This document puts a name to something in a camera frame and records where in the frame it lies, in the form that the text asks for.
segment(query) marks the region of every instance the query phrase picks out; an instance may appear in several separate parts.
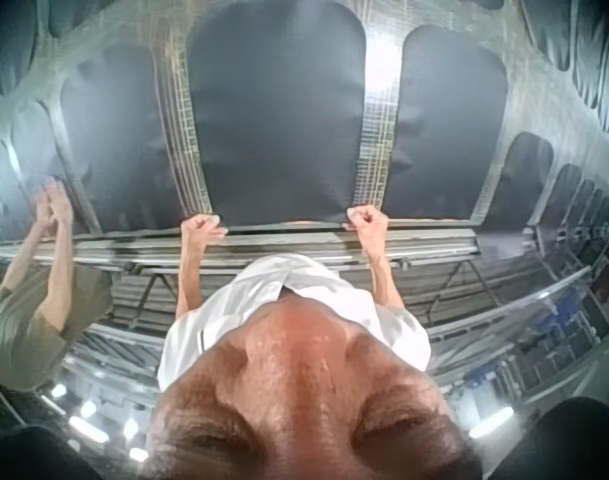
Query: olive shirt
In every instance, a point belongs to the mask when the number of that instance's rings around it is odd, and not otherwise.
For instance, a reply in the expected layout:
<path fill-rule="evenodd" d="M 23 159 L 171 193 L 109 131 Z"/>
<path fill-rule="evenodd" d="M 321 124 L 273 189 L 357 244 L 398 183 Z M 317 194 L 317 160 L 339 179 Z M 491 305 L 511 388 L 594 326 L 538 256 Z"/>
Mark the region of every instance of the olive shirt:
<path fill-rule="evenodd" d="M 37 313 L 46 298 L 49 271 L 11 292 L 0 288 L 0 385 L 27 391 L 47 381 L 70 345 L 112 304 L 111 276 L 75 266 L 71 313 L 62 332 Z"/>

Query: white shirt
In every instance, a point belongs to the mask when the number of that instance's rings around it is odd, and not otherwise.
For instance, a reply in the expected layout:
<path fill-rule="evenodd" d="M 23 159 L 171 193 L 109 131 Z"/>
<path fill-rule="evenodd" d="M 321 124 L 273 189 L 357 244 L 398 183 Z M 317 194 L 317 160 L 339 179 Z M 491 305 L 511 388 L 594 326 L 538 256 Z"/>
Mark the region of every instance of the white shirt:
<path fill-rule="evenodd" d="M 242 325 L 260 306 L 276 301 L 282 287 L 363 325 L 402 360 L 426 370 L 431 347 L 426 331 L 413 315 L 377 305 L 369 292 L 353 287 L 321 263 L 303 255 L 281 254 L 253 262 L 200 308 L 175 321 L 164 342 L 157 374 L 160 389 L 165 391 L 202 353 Z"/>

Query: person in olive shirt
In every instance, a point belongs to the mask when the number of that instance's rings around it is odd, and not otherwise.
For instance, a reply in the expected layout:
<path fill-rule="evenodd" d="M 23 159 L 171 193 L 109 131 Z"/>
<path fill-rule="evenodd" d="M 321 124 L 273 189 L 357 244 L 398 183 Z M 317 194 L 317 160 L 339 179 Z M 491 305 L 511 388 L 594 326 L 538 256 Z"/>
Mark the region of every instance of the person in olive shirt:
<path fill-rule="evenodd" d="M 64 186 L 51 180 L 35 204 L 35 223 L 0 285 L 0 385 L 17 391 L 48 380 L 112 303 L 110 274 L 73 266 L 73 210 Z M 28 276 L 42 237 L 55 227 L 50 271 Z"/>

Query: hand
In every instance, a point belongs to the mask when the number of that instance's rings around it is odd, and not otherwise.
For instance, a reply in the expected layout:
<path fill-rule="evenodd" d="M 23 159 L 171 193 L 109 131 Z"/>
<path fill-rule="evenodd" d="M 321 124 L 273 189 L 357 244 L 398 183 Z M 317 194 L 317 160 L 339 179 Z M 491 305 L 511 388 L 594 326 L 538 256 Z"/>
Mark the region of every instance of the hand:
<path fill-rule="evenodd" d="M 46 185 L 49 206 L 53 212 L 53 218 L 57 220 L 58 226 L 71 225 L 73 223 L 73 208 L 66 194 L 66 189 L 61 182 L 51 179 Z"/>
<path fill-rule="evenodd" d="M 378 261 L 386 255 L 386 231 L 388 217 L 373 205 L 349 208 L 346 214 L 351 221 L 344 224 L 349 231 L 356 231 L 360 244 L 369 261 Z"/>
<path fill-rule="evenodd" d="M 48 194 L 45 190 L 40 190 L 33 202 L 35 204 L 35 226 L 42 231 L 48 230 L 55 219 L 48 204 Z"/>
<path fill-rule="evenodd" d="M 228 233 L 226 228 L 218 228 L 218 215 L 195 215 L 182 222 L 182 250 L 188 254 L 203 255 L 207 245 L 222 240 Z"/>

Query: skin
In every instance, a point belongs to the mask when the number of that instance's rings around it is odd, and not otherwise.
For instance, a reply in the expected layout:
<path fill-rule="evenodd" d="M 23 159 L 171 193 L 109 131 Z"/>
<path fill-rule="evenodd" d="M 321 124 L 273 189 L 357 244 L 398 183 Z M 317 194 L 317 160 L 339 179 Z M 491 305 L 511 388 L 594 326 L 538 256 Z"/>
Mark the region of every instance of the skin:
<path fill-rule="evenodd" d="M 349 219 L 375 300 L 403 306 L 385 256 L 388 220 L 374 207 Z M 204 249 L 213 241 L 199 228 L 194 234 Z M 260 307 L 171 385 L 147 449 L 151 478 L 408 479 L 441 478 L 468 443 L 425 373 L 361 325 L 289 294 Z"/>
<path fill-rule="evenodd" d="M 48 278 L 48 293 L 37 308 L 42 318 L 61 332 L 71 310 L 73 288 L 73 209 L 64 186 L 51 179 L 34 201 L 35 222 L 6 270 L 1 287 L 15 291 L 26 279 L 37 247 L 53 228 L 55 256 Z"/>

